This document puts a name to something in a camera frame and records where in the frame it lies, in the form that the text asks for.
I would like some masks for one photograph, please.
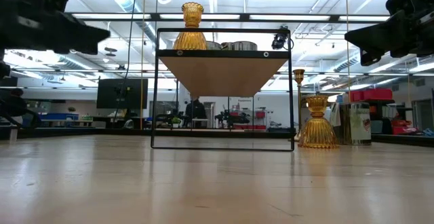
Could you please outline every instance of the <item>monitor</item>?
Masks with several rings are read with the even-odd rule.
[[[142,108],[148,105],[148,79],[143,79],[143,92],[141,92],[141,79],[127,79],[121,94],[124,79],[101,79],[98,83],[98,109],[140,109],[140,99],[143,97]]]

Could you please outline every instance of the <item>person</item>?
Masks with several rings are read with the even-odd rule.
[[[5,99],[7,113],[12,119],[22,124],[22,116],[26,114],[26,101],[22,98],[24,92],[20,88],[14,88],[9,94],[9,98]]]
[[[199,97],[192,97],[191,100],[193,101],[193,111],[191,111],[192,109],[191,102],[185,108],[185,116],[187,117],[187,122],[191,123],[192,119],[207,119],[205,107],[199,101]],[[200,128],[200,127],[201,127],[200,123],[195,124],[195,128]]]

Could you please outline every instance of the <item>gold candlestick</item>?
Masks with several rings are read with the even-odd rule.
[[[198,28],[201,22],[203,7],[198,3],[182,5],[186,28]],[[206,50],[206,39],[203,33],[181,32],[175,40],[175,50]]]
[[[323,118],[327,107],[327,96],[308,96],[307,104],[312,118],[306,123],[300,135],[299,147],[335,149],[338,139],[333,127]]]
[[[295,74],[295,80],[297,82],[297,88],[298,88],[298,132],[297,135],[294,137],[295,141],[298,141],[300,139],[301,134],[301,82],[304,79],[304,69],[296,69],[293,70]]]

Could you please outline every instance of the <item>glass vase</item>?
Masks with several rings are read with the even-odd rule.
[[[198,3],[184,3],[185,28],[199,28],[203,13],[202,5]],[[181,32],[175,40],[175,50],[206,50],[206,39],[200,32]]]
[[[308,96],[306,98],[312,118],[304,126],[299,147],[335,149],[338,148],[338,139],[332,125],[324,119],[327,107],[327,96]]]

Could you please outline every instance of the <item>wooden shelf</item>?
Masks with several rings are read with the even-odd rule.
[[[159,50],[158,57],[193,96],[251,97],[285,64],[288,53]]]

